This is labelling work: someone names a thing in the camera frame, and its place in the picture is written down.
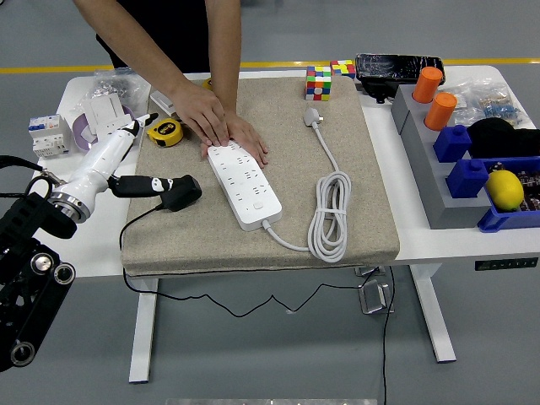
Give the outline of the person's right hand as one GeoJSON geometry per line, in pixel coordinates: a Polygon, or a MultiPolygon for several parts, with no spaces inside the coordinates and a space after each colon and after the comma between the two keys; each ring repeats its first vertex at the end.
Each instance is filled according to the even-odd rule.
{"type": "Polygon", "coordinates": [[[206,146],[226,146],[229,141],[224,109],[210,90],[182,80],[168,94],[176,114],[206,146]]]}

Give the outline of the person's left hand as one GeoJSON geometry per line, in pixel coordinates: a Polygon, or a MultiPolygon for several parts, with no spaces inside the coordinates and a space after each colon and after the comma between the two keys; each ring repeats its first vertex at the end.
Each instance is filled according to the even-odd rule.
{"type": "Polygon", "coordinates": [[[201,128],[201,155],[208,157],[208,150],[211,146],[224,146],[225,141],[219,139],[218,135],[227,132],[229,140],[237,142],[251,157],[257,162],[259,167],[264,168],[267,163],[267,145],[255,128],[243,118],[238,116],[234,110],[226,110],[224,118],[219,121],[214,113],[210,114],[209,121],[202,115],[197,124],[201,128]]]}

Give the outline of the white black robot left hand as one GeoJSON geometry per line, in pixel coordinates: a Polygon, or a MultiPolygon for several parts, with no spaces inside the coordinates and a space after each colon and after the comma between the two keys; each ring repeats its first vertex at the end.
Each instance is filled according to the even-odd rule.
{"type": "Polygon", "coordinates": [[[49,202],[85,221],[95,210],[96,196],[110,189],[116,197],[155,197],[173,188],[174,181],[159,177],[115,177],[134,140],[158,118],[157,113],[140,116],[101,139],[83,157],[67,183],[54,189],[49,202]]]}

